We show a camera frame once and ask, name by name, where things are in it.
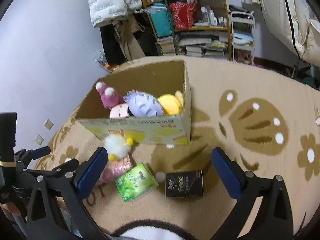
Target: yellow pom-pom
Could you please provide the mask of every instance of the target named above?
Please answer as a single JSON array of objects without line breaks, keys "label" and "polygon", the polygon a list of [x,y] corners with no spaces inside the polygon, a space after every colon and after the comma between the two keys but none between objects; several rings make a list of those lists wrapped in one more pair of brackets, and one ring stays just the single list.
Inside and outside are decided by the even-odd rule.
[{"label": "yellow pom-pom", "polygon": [[110,162],[114,162],[114,161],[116,160],[116,156],[115,156],[114,154],[110,154],[110,155],[108,156],[108,160],[109,160]]},{"label": "yellow pom-pom", "polygon": [[133,139],[132,138],[127,138],[127,145],[130,145],[132,146],[134,143]]}]

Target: white fluffy toy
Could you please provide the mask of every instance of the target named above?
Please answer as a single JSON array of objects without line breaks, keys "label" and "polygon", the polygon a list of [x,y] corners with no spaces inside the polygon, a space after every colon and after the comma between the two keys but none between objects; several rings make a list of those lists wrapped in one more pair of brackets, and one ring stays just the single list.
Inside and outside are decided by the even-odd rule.
[{"label": "white fluffy toy", "polygon": [[104,147],[108,152],[109,161],[119,161],[128,155],[133,145],[132,138],[123,138],[119,135],[109,135],[104,139]]}]

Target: white puffer jacket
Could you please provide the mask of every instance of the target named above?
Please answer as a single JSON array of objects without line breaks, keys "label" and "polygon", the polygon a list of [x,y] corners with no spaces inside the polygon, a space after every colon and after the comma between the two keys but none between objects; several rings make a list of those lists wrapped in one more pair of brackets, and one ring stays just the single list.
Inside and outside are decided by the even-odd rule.
[{"label": "white puffer jacket", "polygon": [[122,20],[135,9],[142,7],[141,0],[89,0],[93,27],[103,27],[113,20]]}]

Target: green tissue pack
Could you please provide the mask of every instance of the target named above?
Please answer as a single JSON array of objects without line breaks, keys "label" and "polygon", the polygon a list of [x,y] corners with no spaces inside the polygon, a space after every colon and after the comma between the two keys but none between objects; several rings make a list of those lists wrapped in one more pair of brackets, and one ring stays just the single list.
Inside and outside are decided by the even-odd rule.
[{"label": "green tissue pack", "polygon": [[116,186],[124,202],[142,197],[158,185],[156,179],[143,163],[133,167],[116,180]]}]

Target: wall switch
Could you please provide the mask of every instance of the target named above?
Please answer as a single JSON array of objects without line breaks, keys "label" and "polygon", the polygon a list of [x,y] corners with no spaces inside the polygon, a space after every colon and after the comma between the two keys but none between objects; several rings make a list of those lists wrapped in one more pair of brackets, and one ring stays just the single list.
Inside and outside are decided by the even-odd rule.
[{"label": "wall switch", "polygon": [[37,137],[35,138],[35,142],[41,145],[43,142],[43,138],[38,134]]},{"label": "wall switch", "polygon": [[51,122],[49,119],[47,119],[47,121],[45,121],[45,123],[43,124],[45,128],[47,128],[48,130],[50,130],[53,126],[53,122]]}]

